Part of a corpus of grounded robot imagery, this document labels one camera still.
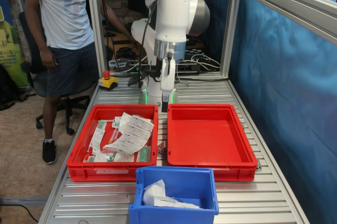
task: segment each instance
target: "red button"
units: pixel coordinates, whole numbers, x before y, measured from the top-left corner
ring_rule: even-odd
[[[109,79],[110,78],[110,71],[108,71],[108,70],[103,71],[103,77],[105,79]]]

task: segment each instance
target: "blue plastic crate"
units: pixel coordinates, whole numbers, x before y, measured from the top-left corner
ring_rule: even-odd
[[[161,179],[167,196],[202,209],[146,206],[144,188]],[[135,200],[128,208],[130,224],[213,224],[219,214],[212,169],[144,167],[137,169],[136,180]]]

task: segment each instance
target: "poster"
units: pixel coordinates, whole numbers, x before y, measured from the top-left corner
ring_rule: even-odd
[[[0,0],[0,64],[18,87],[28,86],[26,74],[21,71],[21,51],[8,0]]]

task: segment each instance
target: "man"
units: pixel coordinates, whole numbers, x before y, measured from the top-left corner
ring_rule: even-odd
[[[39,47],[42,63],[48,68],[48,91],[43,106],[45,139],[42,151],[46,164],[56,162],[53,128],[61,96],[71,93],[75,85],[74,76],[79,68],[86,70],[93,80],[98,80],[94,34],[85,2],[86,0],[25,0],[29,29]],[[47,42],[38,20],[39,4]],[[106,8],[108,21],[135,43],[114,11],[108,6]],[[102,0],[100,9],[103,13]]]

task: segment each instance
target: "white cable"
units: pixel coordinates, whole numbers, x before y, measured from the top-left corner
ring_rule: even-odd
[[[206,70],[209,70],[206,66],[204,66],[204,64],[205,65],[209,65],[209,64],[206,64],[206,63],[200,63],[198,61],[192,61],[192,60],[181,60],[180,62],[193,62],[193,63],[197,63],[197,64],[200,64],[202,67],[204,67]]]
[[[210,57],[208,57],[208,56],[206,56],[206,55],[204,55],[204,54],[196,54],[196,55],[194,55],[193,57],[195,57],[195,56],[203,56],[203,57],[207,57],[208,59],[210,59],[210,60],[213,61],[213,62],[216,62],[216,63],[220,66],[220,63],[219,63],[219,62],[215,61],[214,59],[212,59],[212,58],[210,58]]]
[[[123,71],[123,72],[121,72],[121,73],[129,72],[130,70],[132,70],[133,68],[135,68],[137,65],[139,65],[139,63],[137,63],[135,66],[133,66],[133,67],[130,68],[129,70],[125,70],[125,71]]]
[[[184,83],[184,82],[182,82],[181,80],[180,80],[180,78],[179,78],[179,74],[178,74],[178,65],[181,63],[181,61],[177,64],[177,66],[176,66],[176,72],[177,72],[177,77],[178,77],[178,80],[179,80],[179,82],[181,83],[181,84],[184,84],[184,85],[187,85],[188,87],[190,87],[190,85],[189,84],[186,84],[186,83]]]

